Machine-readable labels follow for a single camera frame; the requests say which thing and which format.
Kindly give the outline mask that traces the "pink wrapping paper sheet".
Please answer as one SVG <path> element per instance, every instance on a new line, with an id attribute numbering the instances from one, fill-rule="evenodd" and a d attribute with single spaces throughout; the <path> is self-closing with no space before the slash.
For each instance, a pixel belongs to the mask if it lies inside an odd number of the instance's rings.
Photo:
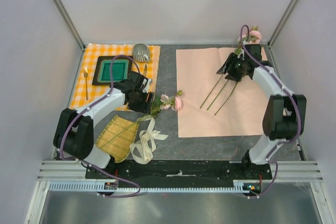
<path id="1" fill-rule="evenodd" d="M 222 105 L 207 107 L 223 86 L 216 74 L 233 48 L 179 49 L 176 51 L 177 89 L 183 91 L 178 111 L 179 137 L 262 135 L 268 97 L 250 77 L 238 83 L 232 97 Z"/>

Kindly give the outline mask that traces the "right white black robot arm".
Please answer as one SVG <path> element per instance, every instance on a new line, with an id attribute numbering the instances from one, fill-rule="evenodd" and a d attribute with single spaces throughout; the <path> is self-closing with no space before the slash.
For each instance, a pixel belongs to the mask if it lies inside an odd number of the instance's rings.
<path id="1" fill-rule="evenodd" d="M 242 52 L 232 52 L 217 74 L 239 83 L 244 77 L 255 81 L 268 97 L 262 121 L 263 134 L 256 145 L 235 165 L 239 178 L 272 179 L 271 158 L 284 144 L 294 142 L 304 131 L 307 99 L 294 94 L 276 75 L 272 64 L 263 60 L 259 44 L 245 45 Z"/>

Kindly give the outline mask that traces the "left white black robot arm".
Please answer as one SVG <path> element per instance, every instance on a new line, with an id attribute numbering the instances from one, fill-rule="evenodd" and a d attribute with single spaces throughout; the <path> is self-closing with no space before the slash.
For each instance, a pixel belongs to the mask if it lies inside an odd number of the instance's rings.
<path id="1" fill-rule="evenodd" d="M 103 95 L 78 109 L 64 109 L 58 121 L 53 145 L 59 149 L 60 159 L 78 159 L 97 166 L 97 173 L 111 178 L 115 165 L 111 155 L 94 144 L 94 128 L 113 110 L 126 105 L 134 112 L 148 114 L 154 93 L 149 91 L 152 79 L 131 71 L 128 77 L 114 82 Z"/>

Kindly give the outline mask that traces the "pink rose stem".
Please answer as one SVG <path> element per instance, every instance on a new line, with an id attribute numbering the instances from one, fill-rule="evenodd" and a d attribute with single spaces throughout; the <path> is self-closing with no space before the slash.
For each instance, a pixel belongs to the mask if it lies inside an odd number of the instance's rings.
<path id="1" fill-rule="evenodd" d="M 245 60 L 248 60 L 248 62 L 250 63 L 251 65 L 251 60 L 249 59 L 249 57 L 247 55 L 245 55 L 245 51 L 242 47 L 241 44 L 244 44 L 244 45 L 247 45 L 247 44 L 260 44 L 260 41 L 262 39 L 262 35 L 261 33 L 258 31 L 258 26 L 254 26 L 252 29 L 249 29 L 248 32 L 244 35 L 240 35 L 239 36 L 239 39 L 238 39 L 238 42 L 239 42 L 239 46 L 235 49 L 234 52 L 232 53 L 235 53 L 239 58 L 241 59 L 245 59 Z M 231 96 L 230 98 L 232 97 L 237 85 L 239 82 L 235 82 L 233 81 L 235 84 L 230 92 Z"/>
<path id="2" fill-rule="evenodd" d="M 172 109 L 173 111 L 179 110 L 182 107 L 182 100 L 180 98 L 182 94 L 183 91 L 178 90 L 176 95 L 170 97 L 167 96 L 166 94 L 162 94 L 160 97 L 156 96 L 151 105 L 151 112 L 147 113 L 144 116 L 150 115 L 153 118 L 155 118 L 162 110 L 168 110 L 168 109 Z M 136 119 L 135 122 L 138 122 L 140 124 L 140 118 Z"/>

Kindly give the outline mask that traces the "cream rose stem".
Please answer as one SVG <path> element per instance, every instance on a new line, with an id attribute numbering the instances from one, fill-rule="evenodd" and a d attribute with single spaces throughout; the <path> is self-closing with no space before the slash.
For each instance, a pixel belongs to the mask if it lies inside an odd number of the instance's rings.
<path id="1" fill-rule="evenodd" d="M 221 108 L 225 105 L 225 103 L 228 101 L 228 99 L 230 98 L 231 94 L 226 95 L 227 91 L 227 87 L 230 87 L 230 84 L 232 83 L 232 81 L 225 79 L 225 82 L 223 81 L 223 86 L 221 87 L 221 89 L 218 91 L 218 93 L 216 94 L 216 96 L 214 97 L 214 99 L 211 101 L 211 103 L 209 104 L 209 106 L 207 107 L 207 111 L 210 110 L 210 108 L 215 104 L 218 105 L 220 102 L 222 103 L 222 105 L 219 107 L 219 109 L 217 109 L 217 111 L 215 112 L 215 115 L 221 110 Z"/>

